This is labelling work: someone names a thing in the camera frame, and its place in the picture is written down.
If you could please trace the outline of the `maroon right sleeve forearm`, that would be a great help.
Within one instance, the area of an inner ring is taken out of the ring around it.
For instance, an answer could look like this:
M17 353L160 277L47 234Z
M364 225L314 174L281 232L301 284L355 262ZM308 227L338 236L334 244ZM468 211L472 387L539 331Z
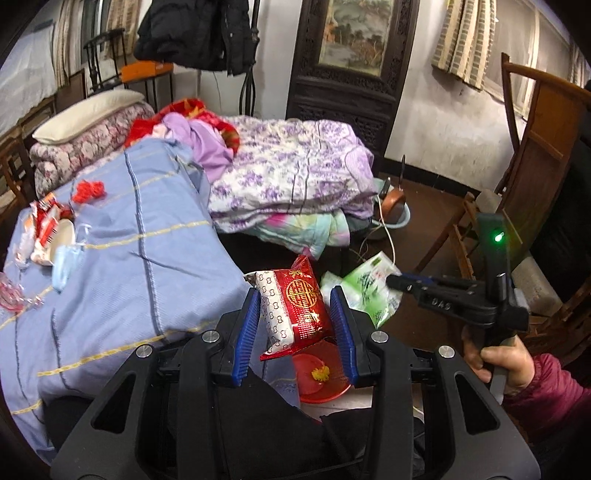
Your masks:
M506 395L503 406L528 434L590 422L590 389L582 387L550 354L533 358L530 384L516 395Z

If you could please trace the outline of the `right hand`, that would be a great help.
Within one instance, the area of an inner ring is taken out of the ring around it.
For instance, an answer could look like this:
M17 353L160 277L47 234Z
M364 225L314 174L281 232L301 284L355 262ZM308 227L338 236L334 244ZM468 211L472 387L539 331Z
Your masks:
M472 333L469 326L463 328L464 360L481 381L492 381L493 373L486 367L488 364L507 371L506 395L516 395L530 385L535 376L535 364L518 336L514 336L507 345L479 349Z

